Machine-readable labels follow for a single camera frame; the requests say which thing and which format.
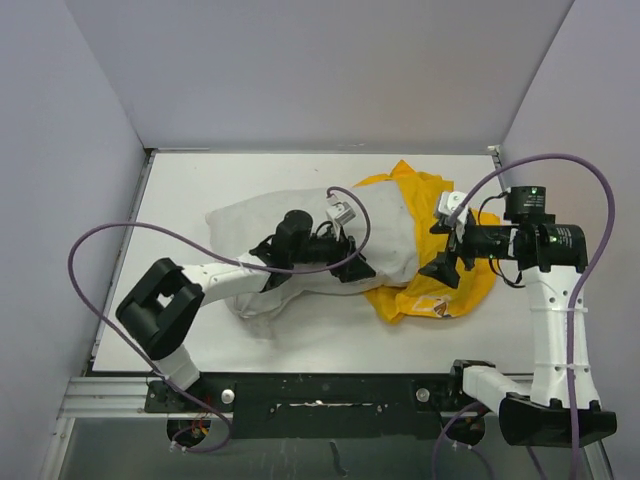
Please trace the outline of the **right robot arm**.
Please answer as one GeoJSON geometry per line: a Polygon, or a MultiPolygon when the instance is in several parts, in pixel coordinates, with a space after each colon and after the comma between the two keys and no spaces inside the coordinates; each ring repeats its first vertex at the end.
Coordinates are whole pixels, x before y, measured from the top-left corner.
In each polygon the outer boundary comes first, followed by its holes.
{"type": "Polygon", "coordinates": [[[465,205],[465,193],[443,192],[430,231],[447,241],[419,272],[456,288],[459,264],[471,270],[478,259],[515,262],[533,326],[533,380],[525,387],[490,362],[457,360],[446,399],[459,409],[481,402],[498,416],[510,445],[585,447],[614,434],[617,419],[601,405],[588,358],[579,285],[588,266],[584,233],[556,223],[541,186],[514,187],[501,196],[505,224],[483,225],[465,205]]]}

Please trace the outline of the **white pillow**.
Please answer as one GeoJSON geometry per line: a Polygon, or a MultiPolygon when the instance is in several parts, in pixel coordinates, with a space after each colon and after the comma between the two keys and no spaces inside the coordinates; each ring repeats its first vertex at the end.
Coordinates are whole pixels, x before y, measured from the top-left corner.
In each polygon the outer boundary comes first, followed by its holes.
{"type": "Polygon", "coordinates": [[[226,299],[244,320],[275,317],[304,293],[352,295],[405,287],[418,271],[415,221],[392,182],[356,187],[352,208],[363,206],[342,229],[326,211],[323,189],[260,195],[205,216],[213,252],[278,268],[260,293],[226,299]]]}

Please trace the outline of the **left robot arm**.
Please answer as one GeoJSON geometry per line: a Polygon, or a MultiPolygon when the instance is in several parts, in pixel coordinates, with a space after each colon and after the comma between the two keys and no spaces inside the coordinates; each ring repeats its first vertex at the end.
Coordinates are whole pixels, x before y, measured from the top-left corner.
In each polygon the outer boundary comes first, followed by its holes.
{"type": "Polygon", "coordinates": [[[327,230],[313,231],[303,210],[287,212],[274,234],[236,259],[179,266],[169,258],[152,264],[116,309],[116,317],[164,380],[168,399],[180,410],[200,405],[204,387],[184,340],[198,310],[242,294],[272,291],[293,276],[329,272],[341,283],[375,277],[375,270],[344,227],[353,214],[327,211],[327,230]]]}

